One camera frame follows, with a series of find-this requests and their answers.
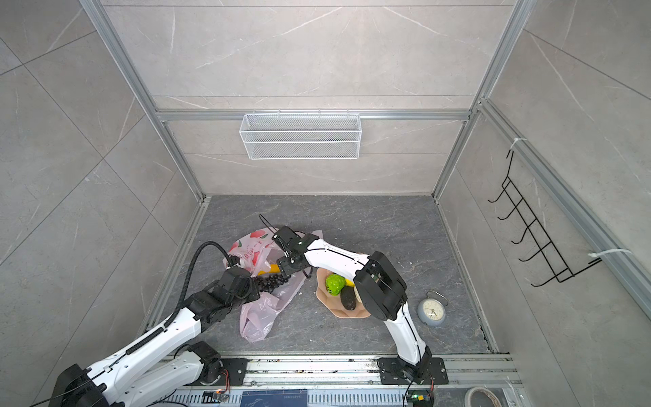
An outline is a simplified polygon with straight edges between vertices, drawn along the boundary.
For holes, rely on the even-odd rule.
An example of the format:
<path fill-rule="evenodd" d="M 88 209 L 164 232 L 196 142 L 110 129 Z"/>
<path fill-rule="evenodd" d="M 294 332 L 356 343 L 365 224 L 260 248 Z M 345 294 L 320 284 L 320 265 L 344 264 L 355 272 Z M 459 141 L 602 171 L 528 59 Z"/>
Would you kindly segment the yellow fake banana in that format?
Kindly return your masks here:
<path fill-rule="evenodd" d="M 268 270 L 262 270 L 259 272 L 259 276 L 264 276 L 268 274 L 277 274 L 280 273 L 281 270 L 277 264 L 271 264 L 270 268 Z"/>

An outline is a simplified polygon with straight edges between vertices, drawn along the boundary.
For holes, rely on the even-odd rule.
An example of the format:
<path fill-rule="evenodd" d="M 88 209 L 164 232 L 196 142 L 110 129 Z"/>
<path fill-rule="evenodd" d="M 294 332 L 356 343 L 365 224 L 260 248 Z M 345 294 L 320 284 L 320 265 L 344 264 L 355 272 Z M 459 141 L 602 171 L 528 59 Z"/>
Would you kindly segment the pink plastic bag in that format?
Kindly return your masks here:
<path fill-rule="evenodd" d="M 271 264 L 277 264 L 284 253 L 272 241 L 273 232 L 268 227 L 251 232 L 239 238 L 228 254 L 239 259 L 242 268 L 249 271 L 255 279 L 262 270 L 268 270 Z M 298 272 L 290 276 L 288 283 L 273 293 L 260 293 L 257 301 L 242 306 L 239 318 L 239 332 L 242 338 L 254 344 L 266 338 L 278 315 L 285 310 L 298 294 L 307 279 L 311 278 Z"/>

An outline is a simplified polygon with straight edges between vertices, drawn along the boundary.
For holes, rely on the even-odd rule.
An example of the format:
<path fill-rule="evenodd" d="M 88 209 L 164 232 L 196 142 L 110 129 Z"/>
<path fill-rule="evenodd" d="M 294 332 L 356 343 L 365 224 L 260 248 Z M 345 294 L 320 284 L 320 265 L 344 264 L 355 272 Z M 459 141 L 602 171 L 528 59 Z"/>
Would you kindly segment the green fake fruit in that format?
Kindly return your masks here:
<path fill-rule="evenodd" d="M 330 274 L 325 279 L 325 286 L 330 295 L 337 296 L 347 286 L 347 281 L 344 277 L 339 276 L 338 274 Z"/>

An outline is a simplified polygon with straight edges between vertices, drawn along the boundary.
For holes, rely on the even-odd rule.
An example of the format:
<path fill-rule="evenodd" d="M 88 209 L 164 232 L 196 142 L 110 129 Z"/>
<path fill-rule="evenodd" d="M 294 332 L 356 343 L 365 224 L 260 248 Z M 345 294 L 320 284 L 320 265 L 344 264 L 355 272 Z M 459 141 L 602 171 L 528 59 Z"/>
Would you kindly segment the pink scalloped plate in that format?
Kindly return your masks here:
<path fill-rule="evenodd" d="M 333 296 L 327 291 L 327 278 L 332 275 L 331 271 L 327 269 L 319 268 L 316 272 L 317 277 L 317 290 L 316 297 L 327 307 L 333 315 L 337 318 L 342 319 L 362 319 L 368 318 L 371 316 L 370 312 L 366 310 L 362 302 L 360 301 L 359 293 L 357 289 L 354 288 L 355 294 L 355 308 L 353 310 L 347 310 L 341 301 L 341 296 Z"/>

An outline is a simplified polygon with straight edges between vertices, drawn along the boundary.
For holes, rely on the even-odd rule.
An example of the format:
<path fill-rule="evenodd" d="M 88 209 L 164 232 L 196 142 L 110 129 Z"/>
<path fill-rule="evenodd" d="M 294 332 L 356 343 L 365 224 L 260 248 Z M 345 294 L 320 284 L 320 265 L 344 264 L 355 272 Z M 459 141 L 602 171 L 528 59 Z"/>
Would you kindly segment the dark purple fake fruit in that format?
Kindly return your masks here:
<path fill-rule="evenodd" d="M 339 293 L 340 301 L 344 310 L 353 311 L 357 308 L 357 296 L 351 286 L 345 286 Z"/>

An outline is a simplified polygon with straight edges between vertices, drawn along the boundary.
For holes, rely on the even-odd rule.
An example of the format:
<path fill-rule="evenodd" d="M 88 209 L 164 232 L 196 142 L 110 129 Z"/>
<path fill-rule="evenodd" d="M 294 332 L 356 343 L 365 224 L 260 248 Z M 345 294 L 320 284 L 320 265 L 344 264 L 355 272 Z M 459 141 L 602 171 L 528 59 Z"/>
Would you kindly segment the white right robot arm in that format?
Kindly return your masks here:
<path fill-rule="evenodd" d="M 276 231 L 272 240 L 284 253 L 278 260 L 283 275 L 314 267 L 354 283 L 366 310 L 385 323 L 396 344 L 397 365 L 388 367 L 388 371 L 413 383 L 422 384 L 430 378 L 432 352 L 411 318 L 405 280 L 385 254 L 357 254 L 333 246 L 317 235 L 300 236 L 289 227 Z"/>

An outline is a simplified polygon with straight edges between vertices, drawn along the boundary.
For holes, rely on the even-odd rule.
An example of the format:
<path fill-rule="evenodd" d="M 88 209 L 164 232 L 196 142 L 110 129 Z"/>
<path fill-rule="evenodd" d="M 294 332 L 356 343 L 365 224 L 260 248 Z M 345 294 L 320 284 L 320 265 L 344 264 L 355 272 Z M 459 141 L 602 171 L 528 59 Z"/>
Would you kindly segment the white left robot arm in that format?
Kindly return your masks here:
<path fill-rule="evenodd" d="M 259 297 L 257 278 L 241 267 L 227 268 L 131 344 L 87 368 L 74 364 L 64 370 L 47 404 L 148 406 L 184 385 L 220 381 L 225 376 L 220 353 L 196 338 Z"/>

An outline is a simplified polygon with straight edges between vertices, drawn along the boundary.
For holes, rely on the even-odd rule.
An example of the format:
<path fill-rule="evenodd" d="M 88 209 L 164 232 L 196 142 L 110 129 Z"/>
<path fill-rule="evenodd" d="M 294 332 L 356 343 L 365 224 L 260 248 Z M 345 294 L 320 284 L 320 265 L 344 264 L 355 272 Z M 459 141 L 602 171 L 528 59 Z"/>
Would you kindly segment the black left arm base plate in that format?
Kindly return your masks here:
<path fill-rule="evenodd" d="M 220 364 L 214 364 L 208 370 L 204 378 L 199 382 L 203 386 L 242 386 L 246 376 L 248 359 L 244 358 L 226 358 L 220 361 Z"/>

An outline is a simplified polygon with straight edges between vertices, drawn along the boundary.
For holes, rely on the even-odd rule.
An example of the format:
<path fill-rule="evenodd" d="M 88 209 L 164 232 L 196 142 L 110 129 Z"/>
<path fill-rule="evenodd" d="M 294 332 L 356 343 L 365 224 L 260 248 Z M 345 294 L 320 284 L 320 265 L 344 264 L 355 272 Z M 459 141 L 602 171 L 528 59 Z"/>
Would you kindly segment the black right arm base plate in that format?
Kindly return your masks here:
<path fill-rule="evenodd" d="M 447 385 L 447 368 L 441 358 L 425 358 L 412 366 L 400 358 L 380 358 L 377 360 L 382 385 L 416 384 Z"/>

